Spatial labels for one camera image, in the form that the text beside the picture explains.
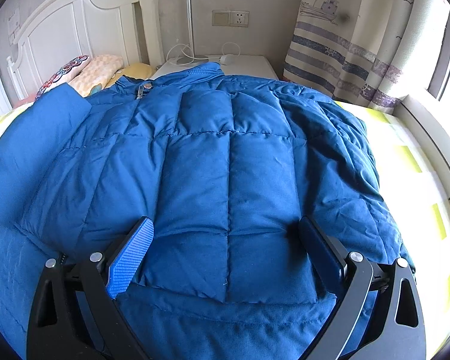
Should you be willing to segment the floral patterned pillow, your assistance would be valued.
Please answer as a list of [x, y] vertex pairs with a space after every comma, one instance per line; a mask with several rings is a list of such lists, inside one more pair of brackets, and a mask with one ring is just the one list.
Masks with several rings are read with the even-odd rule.
[[83, 69], [90, 63], [89, 55], [79, 55], [72, 58], [71, 61], [63, 65], [55, 72], [48, 80], [46, 80], [43, 85], [39, 88], [35, 95], [35, 99], [38, 99], [43, 94], [49, 92], [49, 90], [63, 84], [68, 83], [77, 77]]

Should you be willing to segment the cream textured pillow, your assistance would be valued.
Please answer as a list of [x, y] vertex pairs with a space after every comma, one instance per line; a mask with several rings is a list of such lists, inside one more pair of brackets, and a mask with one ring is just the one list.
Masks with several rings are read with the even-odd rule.
[[120, 70], [123, 64], [121, 56], [98, 55], [69, 82], [69, 85], [85, 98], [105, 88], [114, 73]]

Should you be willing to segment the yellow pillow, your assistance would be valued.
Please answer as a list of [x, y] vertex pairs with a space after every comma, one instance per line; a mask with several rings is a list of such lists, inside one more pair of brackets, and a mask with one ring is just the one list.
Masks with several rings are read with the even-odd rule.
[[115, 72], [108, 81], [106, 88], [112, 86], [122, 76], [145, 80], [152, 77], [155, 72], [156, 69], [146, 63], [133, 63], [127, 67], [117, 70], [117, 72]]

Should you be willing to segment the white bedside table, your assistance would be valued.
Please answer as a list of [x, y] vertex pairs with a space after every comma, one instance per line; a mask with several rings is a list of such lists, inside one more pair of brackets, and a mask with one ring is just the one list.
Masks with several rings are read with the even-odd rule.
[[[222, 69], [225, 75], [246, 75], [252, 77], [262, 77], [266, 79], [278, 80], [279, 77], [269, 61], [264, 56], [253, 55], [232, 55], [226, 58], [226, 64], [222, 64], [219, 55], [208, 57], [210, 63], [214, 63]], [[194, 63], [179, 63], [177, 58], [171, 58], [165, 62], [153, 75], [152, 79], [173, 73], [195, 68], [205, 63], [203, 60]]]

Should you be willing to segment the striped boat print curtain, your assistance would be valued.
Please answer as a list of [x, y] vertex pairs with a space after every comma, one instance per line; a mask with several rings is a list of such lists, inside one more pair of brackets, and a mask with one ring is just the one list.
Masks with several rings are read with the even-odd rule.
[[414, 0], [301, 0], [283, 78], [329, 97], [390, 113], [394, 62]]

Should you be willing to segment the white wooden headboard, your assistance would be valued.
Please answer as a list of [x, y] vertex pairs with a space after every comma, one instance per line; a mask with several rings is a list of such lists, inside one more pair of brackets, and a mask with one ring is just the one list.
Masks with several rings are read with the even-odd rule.
[[45, 0], [21, 26], [7, 70], [19, 99], [35, 94], [79, 55], [118, 55], [126, 65], [165, 62], [158, 0]]

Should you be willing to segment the wall socket plate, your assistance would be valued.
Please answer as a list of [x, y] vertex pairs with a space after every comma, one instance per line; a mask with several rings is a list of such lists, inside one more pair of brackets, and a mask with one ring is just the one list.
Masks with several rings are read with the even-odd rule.
[[249, 12], [247, 10], [213, 10], [212, 25], [246, 28], [249, 26]]

